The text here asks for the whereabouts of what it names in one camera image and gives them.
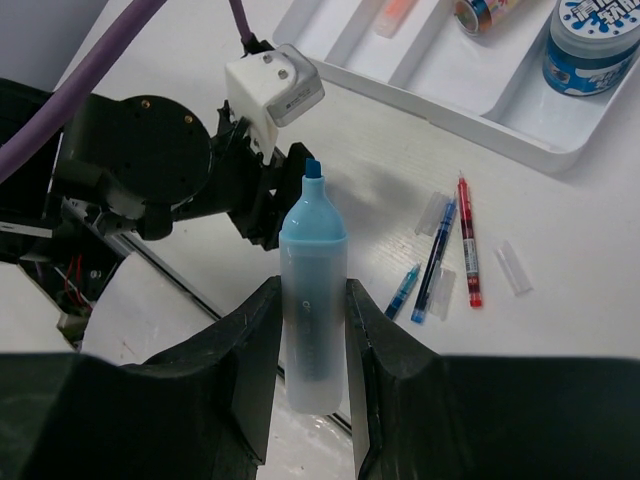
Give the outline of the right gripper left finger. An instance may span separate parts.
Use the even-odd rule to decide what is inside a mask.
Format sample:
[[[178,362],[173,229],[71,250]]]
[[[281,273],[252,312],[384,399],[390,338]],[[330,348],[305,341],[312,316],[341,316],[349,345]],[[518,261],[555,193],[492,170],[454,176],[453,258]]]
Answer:
[[[141,364],[1,358],[5,479],[252,479],[266,461],[281,282]]]

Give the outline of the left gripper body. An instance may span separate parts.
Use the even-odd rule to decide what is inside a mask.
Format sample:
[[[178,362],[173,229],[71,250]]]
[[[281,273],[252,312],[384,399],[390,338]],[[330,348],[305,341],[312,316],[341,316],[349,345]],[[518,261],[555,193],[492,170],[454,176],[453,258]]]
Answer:
[[[242,238],[265,250],[279,246],[284,218],[300,198],[306,160],[313,154],[301,142],[266,160],[249,135],[249,121],[236,119],[228,102],[218,110],[211,139],[215,207],[226,213]]]

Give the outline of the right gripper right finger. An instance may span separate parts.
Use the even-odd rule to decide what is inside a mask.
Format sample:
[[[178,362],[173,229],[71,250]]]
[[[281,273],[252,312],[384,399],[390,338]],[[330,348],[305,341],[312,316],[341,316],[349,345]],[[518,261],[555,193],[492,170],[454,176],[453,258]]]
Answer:
[[[440,355],[360,281],[345,329],[359,479],[635,479],[639,363]]]

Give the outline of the blue highlighter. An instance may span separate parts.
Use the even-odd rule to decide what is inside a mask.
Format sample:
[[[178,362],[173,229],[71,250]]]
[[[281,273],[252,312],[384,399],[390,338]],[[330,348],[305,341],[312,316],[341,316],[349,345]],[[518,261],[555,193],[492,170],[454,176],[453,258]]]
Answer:
[[[343,397],[348,235],[318,160],[301,187],[279,233],[286,396],[298,413],[327,415]]]

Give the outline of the orange highlighter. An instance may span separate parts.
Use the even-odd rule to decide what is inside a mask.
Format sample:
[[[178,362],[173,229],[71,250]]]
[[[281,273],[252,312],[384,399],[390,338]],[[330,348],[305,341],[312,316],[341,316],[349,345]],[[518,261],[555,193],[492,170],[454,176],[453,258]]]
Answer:
[[[373,31],[384,38],[391,38],[411,12],[416,0],[385,1],[373,24]]]

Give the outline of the blue jar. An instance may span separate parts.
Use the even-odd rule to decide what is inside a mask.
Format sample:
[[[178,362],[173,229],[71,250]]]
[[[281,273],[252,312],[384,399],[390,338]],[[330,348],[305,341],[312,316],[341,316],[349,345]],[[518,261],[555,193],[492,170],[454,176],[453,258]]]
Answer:
[[[555,91],[592,96],[616,86],[639,52],[638,0],[559,1],[543,77]]]

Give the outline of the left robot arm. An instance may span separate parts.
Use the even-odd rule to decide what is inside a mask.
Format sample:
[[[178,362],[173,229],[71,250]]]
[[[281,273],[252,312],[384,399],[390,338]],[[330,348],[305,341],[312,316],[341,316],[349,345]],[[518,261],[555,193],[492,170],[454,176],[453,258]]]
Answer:
[[[111,236],[156,241],[225,214],[242,238],[276,249],[309,157],[301,143],[265,157],[229,106],[210,133],[176,101],[94,94],[2,184],[1,259],[85,317],[123,260]]]

